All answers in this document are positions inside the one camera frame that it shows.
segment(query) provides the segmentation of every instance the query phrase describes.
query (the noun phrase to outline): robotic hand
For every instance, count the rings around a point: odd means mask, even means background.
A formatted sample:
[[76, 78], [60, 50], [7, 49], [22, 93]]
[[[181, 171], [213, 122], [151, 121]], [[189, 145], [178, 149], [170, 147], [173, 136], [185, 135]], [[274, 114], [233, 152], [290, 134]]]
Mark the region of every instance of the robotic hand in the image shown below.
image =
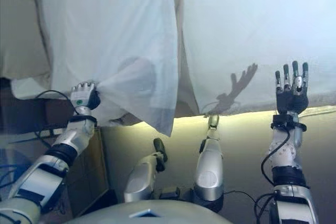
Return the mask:
[[12, 186], [8, 199], [0, 202], [0, 223], [37, 223], [40, 213], [48, 212], [57, 202], [69, 167], [94, 134], [97, 120], [91, 109], [100, 103], [95, 84], [73, 87], [71, 103], [75, 114], [66, 131]]
[[[299, 75], [298, 63], [294, 61], [293, 84], [289, 81], [288, 65], [284, 65], [284, 89], [281, 87], [280, 72], [276, 76], [277, 109], [271, 125], [274, 134], [269, 154], [262, 163], [262, 173], [274, 185], [275, 203], [271, 205], [270, 223], [318, 224], [317, 213], [309, 187], [302, 172], [298, 150], [302, 144], [302, 133], [307, 130], [299, 123], [298, 114], [308, 106], [308, 64], [303, 64], [303, 74]], [[263, 170], [270, 159], [273, 180]]]
[[283, 66], [284, 89], [281, 87], [280, 71], [276, 71], [277, 109], [280, 114], [288, 111], [300, 114], [308, 107], [308, 64], [302, 65], [303, 74], [299, 75], [298, 62], [293, 61], [293, 84], [290, 86], [288, 65]]

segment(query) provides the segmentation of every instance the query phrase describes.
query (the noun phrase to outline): wire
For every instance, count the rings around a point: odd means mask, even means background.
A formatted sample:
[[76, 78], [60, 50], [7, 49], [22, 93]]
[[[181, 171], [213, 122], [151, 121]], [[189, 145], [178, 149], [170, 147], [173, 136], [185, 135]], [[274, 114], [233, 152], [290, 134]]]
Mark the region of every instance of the wire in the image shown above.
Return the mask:
[[[258, 202], [259, 202], [262, 198], [264, 198], [264, 197], [266, 197], [266, 196], [272, 196], [272, 197], [274, 197], [274, 193], [269, 193], [269, 194], [263, 194], [263, 195], [260, 195], [260, 196], [256, 199], [256, 202], [254, 203], [253, 210], [254, 210], [254, 215], [255, 215], [255, 217], [256, 217], [256, 219], [257, 219], [257, 224], [260, 223], [260, 220], [259, 220], [259, 222], [258, 222], [258, 219], [260, 219], [260, 218], [258, 217], [259, 214], [257, 213]], [[263, 207], [261, 208], [261, 210], [263, 209], [263, 212], [264, 212], [265, 208], [266, 208], [266, 205], [264, 204]]]
[[37, 138], [38, 140], [40, 140], [41, 143], [43, 143], [43, 145], [44, 145], [45, 147], [47, 147], [48, 149], [51, 148], [51, 145], [50, 145], [47, 141], [45, 141], [45, 140], [42, 139], [42, 137], [41, 137], [41, 132], [42, 132], [42, 131], [40, 131], [39, 133], [34, 132], [36, 138]]
[[[57, 90], [46, 90], [46, 91], [44, 91], [44, 92], [38, 94], [37, 96], [35, 96], [35, 99], [40, 98], [42, 95], [44, 95], [45, 93], [48, 93], [48, 92], [54, 92], [54, 93], [57, 93], [57, 94], [60, 94], [61, 96], [63, 96], [63, 97], [70, 103], [70, 105], [71, 105], [71, 107], [73, 108], [74, 112], [75, 112], [77, 115], [79, 115], [78, 111], [76, 110], [76, 108], [74, 107], [74, 105], [72, 104], [72, 102], [70, 101], [70, 99], [69, 99], [65, 94], [63, 94], [62, 92], [59, 92], [59, 91], [57, 91]], [[46, 142], [45, 140], [43, 140], [43, 138], [41, 137], [41, 132], [42, 132], [42, 131], [40, 131], [39, 133], [34, 132], [34, 134], [35, 134], [35, 136], [36, 136], [36, 139], [40, 140], [41, 143], [42, 143], [45, 147], [47, 147], [48, 149], [51, 148], [51, 145], [50, 145], [48, 142]]]
[[14, 180], [14, 181], [8, 182], [8, 183], [6, 183], [6, 184], [4, 184], [4, 185], [1, 185], [2, 182], [4, 181], [4, 179], [5, 179], [9, 174], [11, 174], [11, 173], [13, 173], [13, 172], [15, 172], [15, 171], [16, 171], [16, 169], [14, 169], [14, 170], [10, 170], [10, 171], [6, 172], [6, 173], [0, 178], [0, 189], [4, 188], [4, 187], [6, 187], [6, 186], [9, 186], [9, 185], [11, 185], [11, 184], [13, 184], [13, 183], [16, 182], [16, 180]]
[[283, 125], [281, 126], [280, 128], [284, 129], [287, 133], [287, 137], [286, 139], [278, 146], [276, 147], [271, 153], [269, 153], [265, 158], [264, 160], [262, 161], [261, 165], [260, 165], [260, 169], [261, 169], [261, 173], [263, 174], [263, 176], [267, 179], [268, 182], [270, 182], [273, 186], [274, 186], [274, 183], [273, 181], [266, 175], [265, 173], [265, 170], [264, 170], [264, 165], [266, 163], [266, 161], [269, 160], [269, 158], [275, 153], [277, 152], [281, 147], [283, 147], [287, 142], [288, 140], [290, 139], [290, 133], [289, 133], [289, 130]]
[[231, 194], [231, 193], [240, 193], [240, 194], [245, 194], [247, 197], [249, 197], [251, 200], [253, 200], [254, 203], [256, 203], [256, 200], [247, 192], [245, 191], [236, 191], [236, 190], [231, 190], [231, 191], [227, 191], [224, 192], [223, 194]]
[[4, 217], [5, 219], [9, 220], [11, 223], [13, 224], [20, 224], [21, 221], [19, 220], [14, 220], [12, 217], [8, 216], [8, 215], [5, 215], [3, 213], [0, 212], [0, 217]]
[[74, 109], [75, 113], [76, 113], [77, 115], [79, 115], [78, 111], [76, 110], [76, 108], [74, 107], [74, 105], [72, 104], [72, 102], [70, 101], [70, 99], [69, 99], [65, 94], [63, 94], [62, 92], [59, 92], [59, 91], [57, 91], [57, 90], [51, 90], [51, 89], [50, 89], [50, 90], [44, 91], [44, 92], [38, 94], [37, 96], [35, 96], [35, 99], [40, 98], [42, 95], [44, 95], [45, 93], [48, 93], [48, 92], [58, 93], [58, 94], [60, 94], [61, 96], [63, 96], [63, 97], [70, 103], [70, 105], [71, 105], [72, 108]]
[[265, 208], [267, 207], [268, 203], [274, 198], [274, 194], [269, 196], [267, 198], [267, 200], [265, 201], [263, 207], [261, 208], [259, 214], [258, 214], [258, 217], [257, 217], [257, 224], [260, 224], [260, 218], [261, 216], [263, 215], [264, 211], [265, 211]]

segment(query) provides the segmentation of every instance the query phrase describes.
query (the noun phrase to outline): white curtain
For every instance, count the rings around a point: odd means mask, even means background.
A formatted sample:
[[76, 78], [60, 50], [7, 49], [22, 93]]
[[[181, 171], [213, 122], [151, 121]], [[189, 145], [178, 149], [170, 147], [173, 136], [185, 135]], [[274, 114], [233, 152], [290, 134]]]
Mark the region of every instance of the white curtain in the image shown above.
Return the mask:
[[311, 105], [336, 102], [336, 0], [184, 0], [183, 34], [201, 113], [274, 109], [274, 73], [293, 60], [309, 64]]
[[127, 112], [170, 135], [177, 94], [174, 0], [43, 0], [51, 88], [98, 83], [100, 125]]

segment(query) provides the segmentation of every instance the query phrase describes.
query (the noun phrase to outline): wall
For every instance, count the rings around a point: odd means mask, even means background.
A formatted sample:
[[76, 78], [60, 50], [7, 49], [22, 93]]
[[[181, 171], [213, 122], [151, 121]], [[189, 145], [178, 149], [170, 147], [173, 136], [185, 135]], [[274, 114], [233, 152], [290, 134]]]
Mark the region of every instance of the wall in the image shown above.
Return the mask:
[[[244, 190], [254, 198], [268, 193], [260, 162], [272, 138], [269, 127], [274, 112], [221, 116], [218, 130], [224, 153], [225, 191]], [[318, 209], [320, 223], [336, 223], [336, 116], [335, 113], [307, 116], [308, 127], [301, 149], [304, 173]], [[175, 119], [172, 136], [159, 134], [145, 123], [102, 129], [111, 186], [119, 199], [133, 165], [154, 151], [152, 141], [160, 137], [169, 160], [157, 176], [156, 188], [192, 186], [199, 145], [207, 131], [201, 116]], [[243, 194], [229, 194], [220, 213], [233, 223], [254, 222], [253, 202]]]

